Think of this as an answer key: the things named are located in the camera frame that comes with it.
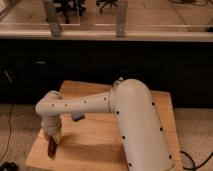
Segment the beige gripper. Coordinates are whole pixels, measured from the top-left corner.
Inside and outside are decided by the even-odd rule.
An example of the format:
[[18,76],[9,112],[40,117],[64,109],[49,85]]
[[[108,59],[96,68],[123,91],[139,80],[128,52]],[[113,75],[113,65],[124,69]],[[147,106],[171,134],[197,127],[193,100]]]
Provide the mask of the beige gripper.
[[48,143],[48,156],[54,158],[57,144],[62,137],[62,121],[59,116],[43,116],[41,122],[43,134]]

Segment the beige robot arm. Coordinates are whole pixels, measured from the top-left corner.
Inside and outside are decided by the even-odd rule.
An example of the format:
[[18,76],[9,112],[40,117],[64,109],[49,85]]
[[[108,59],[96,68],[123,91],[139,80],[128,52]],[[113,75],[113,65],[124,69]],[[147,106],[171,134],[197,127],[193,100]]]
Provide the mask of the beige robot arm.
[[117,117],[129,171],[175,171],[175,163],[149,88],[137,79],[119,79],[106,92],[64,99],[48,92],[35,107],[42,130],[56,137],[65,113],[112,113]]

